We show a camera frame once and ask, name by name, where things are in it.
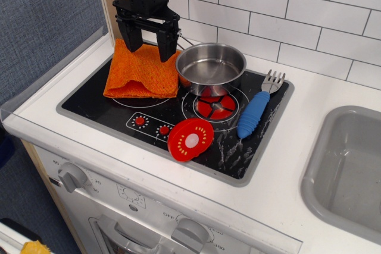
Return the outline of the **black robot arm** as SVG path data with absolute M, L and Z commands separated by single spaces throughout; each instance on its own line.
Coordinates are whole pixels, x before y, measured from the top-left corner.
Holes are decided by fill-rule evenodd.
M 130 52 L 143 45 L 142 31 L 156 34 L 160 61 L 176 52 L 180 16 L 168 7 L 169 0 L 114 0 L 116 21 Z

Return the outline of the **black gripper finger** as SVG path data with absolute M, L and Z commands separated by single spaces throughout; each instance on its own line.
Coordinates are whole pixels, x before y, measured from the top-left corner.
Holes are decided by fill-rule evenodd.
M 160 61 L 168 61 L 176 52 L 178 32 L 176 30 L 160 30 L 157 33 L 157 43 Z
M 118 18 L 117 23 L 127 49 L 130 52 L 136 52 L 143 45 L 141 29 L 130 20 Z

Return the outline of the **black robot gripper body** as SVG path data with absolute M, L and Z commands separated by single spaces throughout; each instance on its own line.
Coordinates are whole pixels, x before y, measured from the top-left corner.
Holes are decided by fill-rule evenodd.
M 116 19 L 133 21 L 141 31 L 157 33 L 176 30 L 179 35 L 180 16 L 168 7 L 169 0 L 114 0 Z

